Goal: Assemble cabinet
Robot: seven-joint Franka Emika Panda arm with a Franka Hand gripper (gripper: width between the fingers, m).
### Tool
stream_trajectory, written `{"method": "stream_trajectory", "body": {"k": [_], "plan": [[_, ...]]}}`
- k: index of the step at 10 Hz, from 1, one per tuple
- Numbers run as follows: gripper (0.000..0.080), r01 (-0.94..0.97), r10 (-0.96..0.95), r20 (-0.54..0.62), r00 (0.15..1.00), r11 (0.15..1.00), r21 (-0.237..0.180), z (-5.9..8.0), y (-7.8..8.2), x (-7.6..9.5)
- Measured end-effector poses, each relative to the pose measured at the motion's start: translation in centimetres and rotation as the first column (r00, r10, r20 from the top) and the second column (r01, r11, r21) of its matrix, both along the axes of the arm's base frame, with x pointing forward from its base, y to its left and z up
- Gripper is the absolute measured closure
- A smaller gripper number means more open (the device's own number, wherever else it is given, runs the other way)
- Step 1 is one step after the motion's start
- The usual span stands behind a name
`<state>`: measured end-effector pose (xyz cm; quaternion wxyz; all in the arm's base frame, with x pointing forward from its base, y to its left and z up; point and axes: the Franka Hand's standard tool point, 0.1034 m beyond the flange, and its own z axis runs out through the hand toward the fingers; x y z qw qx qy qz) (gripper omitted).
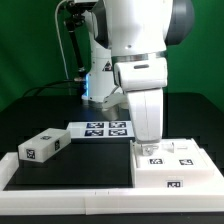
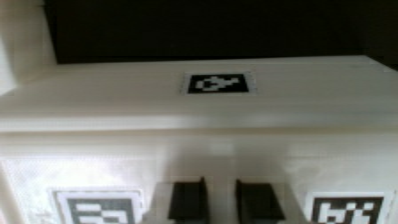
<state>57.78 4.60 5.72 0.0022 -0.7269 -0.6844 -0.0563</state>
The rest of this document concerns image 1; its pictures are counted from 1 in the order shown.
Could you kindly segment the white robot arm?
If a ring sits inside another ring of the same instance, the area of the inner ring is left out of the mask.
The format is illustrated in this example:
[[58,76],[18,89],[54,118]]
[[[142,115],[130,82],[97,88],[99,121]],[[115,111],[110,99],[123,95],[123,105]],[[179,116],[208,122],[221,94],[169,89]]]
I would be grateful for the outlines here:
[[91,9],[95,41],[111,51],[115,88],[102,111],[115,119],[129,109],[135,144],[150,155],[161,144],[166,50],[181,43],[194,24],[192,0],[95,0]]

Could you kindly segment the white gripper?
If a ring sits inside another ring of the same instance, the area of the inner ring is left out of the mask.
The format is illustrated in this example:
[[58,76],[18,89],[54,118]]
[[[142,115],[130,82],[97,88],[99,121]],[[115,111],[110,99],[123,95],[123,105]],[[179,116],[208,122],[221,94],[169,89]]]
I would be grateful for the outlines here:
[[[127,96],[135,140],[139,144],[159,142],[163,131],[163,90],[167,85],[167,62],[150,59],[114,65],[115,80]],[[142,146],[151,156],[156,144]]]

